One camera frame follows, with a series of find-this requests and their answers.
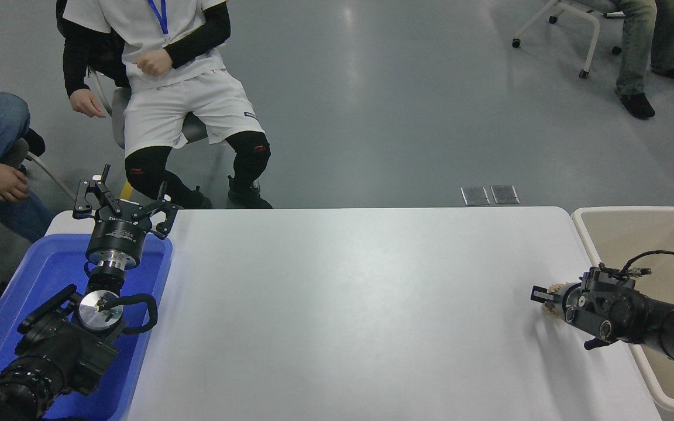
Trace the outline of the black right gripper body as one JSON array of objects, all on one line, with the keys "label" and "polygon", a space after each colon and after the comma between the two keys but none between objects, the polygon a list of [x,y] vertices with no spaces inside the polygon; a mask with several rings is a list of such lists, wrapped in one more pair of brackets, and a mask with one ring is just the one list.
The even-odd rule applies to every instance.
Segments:
[{"label": "black right gripper body", "polygon": [[563,320],[577,320],[583,309],[582,295],[580,282],[567,284],[559,291],[559,315]]}]

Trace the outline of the person's hand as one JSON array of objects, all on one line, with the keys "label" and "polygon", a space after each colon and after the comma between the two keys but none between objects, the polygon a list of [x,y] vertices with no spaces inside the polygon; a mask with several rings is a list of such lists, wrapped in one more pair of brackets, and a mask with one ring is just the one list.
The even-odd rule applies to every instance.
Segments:
[{"label": "person's hand", "polygon": [[0,201],[21,202],[29,197],[27,176],[16,168],[0,164]]}]

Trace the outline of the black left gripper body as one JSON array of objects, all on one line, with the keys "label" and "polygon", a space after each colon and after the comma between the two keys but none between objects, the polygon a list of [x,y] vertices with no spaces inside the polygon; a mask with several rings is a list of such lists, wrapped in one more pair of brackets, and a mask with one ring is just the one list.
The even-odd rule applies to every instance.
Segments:
[{"label": "black left gripper body", "polygon": [[88,261],[104,261],[111,253],[141,261],[147,231],[122,219],[97,219],[87,246]]}]

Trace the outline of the lanyard person's left hand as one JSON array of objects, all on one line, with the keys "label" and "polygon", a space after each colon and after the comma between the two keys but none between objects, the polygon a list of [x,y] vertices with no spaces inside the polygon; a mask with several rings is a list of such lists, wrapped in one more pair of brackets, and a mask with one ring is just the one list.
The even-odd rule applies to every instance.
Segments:
[{"label": "lanyard person's left hand", "polygon": [[145,51],[134,62],[142,74],[152,75],[152,77],[167,74],[172,69],[172,64],[172,58],[165,49]]}]

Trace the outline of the lanyard person's right hand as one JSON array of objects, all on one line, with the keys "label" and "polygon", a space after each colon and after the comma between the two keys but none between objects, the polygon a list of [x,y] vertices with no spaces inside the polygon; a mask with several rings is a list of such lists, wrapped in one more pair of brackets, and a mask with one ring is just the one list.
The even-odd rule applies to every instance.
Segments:
[{"label": "lanyard person's right hand", "polygon": [[70,106],[73,111],[82,113],[89,118],[105,118],[105,111],[101,103],[89,88],[82,88],[73,91],[69,95]]}]

